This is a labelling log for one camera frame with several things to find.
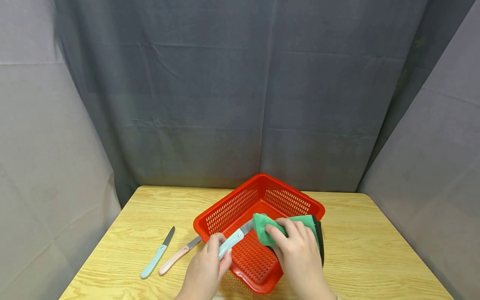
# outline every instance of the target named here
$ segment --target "pink knife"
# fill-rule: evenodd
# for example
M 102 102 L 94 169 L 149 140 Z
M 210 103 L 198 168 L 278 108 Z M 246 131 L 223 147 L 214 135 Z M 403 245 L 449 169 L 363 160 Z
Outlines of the pink knife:
M 200 241 L 202 240 L 201 237 L 196 237 L 193 239 L 190 243 L 185 245 L 182 249 L 180 249 L 175 255 L 170 257 L 169 260 L 167 260 L 166 263 L 163 264 L 163 266 L 158 270 L 158 273 L 163 276 L 172 266 L 173 264 L 180 259 L 182 256 L 187 254 L 188 251 L 190 251 L 193 247 L 195 247 Z

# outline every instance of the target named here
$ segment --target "light blue knife handle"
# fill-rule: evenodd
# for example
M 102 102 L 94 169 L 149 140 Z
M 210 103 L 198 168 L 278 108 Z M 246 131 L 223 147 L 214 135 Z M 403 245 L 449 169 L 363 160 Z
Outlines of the light blue knife handle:
M 229 249 L 235 246 L 239 241 L 243 239 L 245 235 L 241 229 L 237 229 L 228 239 L 220 245 L 220 249 L 218 250 L 218 260 L 221 260 L 223 256 L 227 253 Z
M 158 248 L 158 251 L 156 252 L 155 257 L 153 257 L 153 259 L 150 261 L 148 266 L 140 274 L 141 279 L 145 279 L 150 276 L 150 274 L 153 272 L 156 265 L 160 261 L 160 258 L 162 258 L 163 253 L 165 253 L 166 249 L 167 247 L 165 245 L 161 245 L 160 248 Z

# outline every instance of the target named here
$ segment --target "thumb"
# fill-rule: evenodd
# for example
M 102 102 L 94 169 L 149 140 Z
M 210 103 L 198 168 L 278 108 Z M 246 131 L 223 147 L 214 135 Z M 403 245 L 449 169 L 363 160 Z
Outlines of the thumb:
M 275 255 L 280 262 L 280 265 L 283 265 L 283 252 L 280 250 L 279 247 L 272 247 L 273 252 L 275 252 Z
M 223 275 L 228 271 L 232 264 L 232 249 L 228 250 L 223 259 L 220 261 L 218 270 L 218 281 L 222 280 Z

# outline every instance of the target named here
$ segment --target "light blue knife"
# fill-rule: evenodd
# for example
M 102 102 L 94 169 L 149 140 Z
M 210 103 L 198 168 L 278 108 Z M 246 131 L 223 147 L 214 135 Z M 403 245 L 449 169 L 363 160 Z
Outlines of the light blue knife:
M 228 239 L 220 245 L 218 250 L 218 259 L 221 260 L 223 256 L 227 253 L 229 249 L 238 244 L 250 230 L 253 229 L 253 219 L 243 224 L 239 229 L 237 229 Z
M 172 240 L 172 237 L 173 237 L 174 233 L 175 233 L 175 226 L 173 226 L 172 229 L 170 229 L 170 232 L 168 233 L 167 237 L 163 241 L 163 244 L 160 246 L 160 248 L 158 248 L 155 256 L 152 259 L 152 261 L 150 261 L 148 266 L 140 274 L 141 279 L 148 278 L 150 276 L 150 274 L 153 272 L 156 265 L 160 261 L 160 258 L 162 258 L 163 253 L 165 253 L 165 250 L 167 250 L 167 247 L 170 244 L 170 241 Z

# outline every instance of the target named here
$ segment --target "knife handle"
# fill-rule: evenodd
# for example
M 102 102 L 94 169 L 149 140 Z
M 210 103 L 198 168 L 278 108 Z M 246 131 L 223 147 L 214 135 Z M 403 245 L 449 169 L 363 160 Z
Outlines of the knife handle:
M 140 274 L 141 279 L 146 279 L 150 276 L 150 274 L 153 272 L 156 265 L 160 261 L 160 258 L 162 258 L 163 253 L 165 253 L 166 249 L 167 249 L 166 245 L 161 245 L 160 248 L 158 248 L 158 251 L 156 252 L 155 256 L 152 258 L 150 263 L 147 265 L 147 267 Z
M 245 235 L 241 229 L 237 229 L 228 239 L 220 245 L 220 249 L 218 250 L 218 260 L 221 260 L 223 256 L 227 253 L 229 249 L 235 246 L 239 241 L 243 239 Z
M 172 266 L 173 264 L 179 260 L 182 256 L 187 254 L 187 252 L 190 251 L 190 248 L 188 246 L 183 247 L 180 249 L 177 253 L 175 253 L 172 257 L 170 257 L 169 260 L 167 260 L 166 263 L 163 264 L 163 266 L 160 267 L 158 270 L 158 273 L 160 276 L 163 276 Z

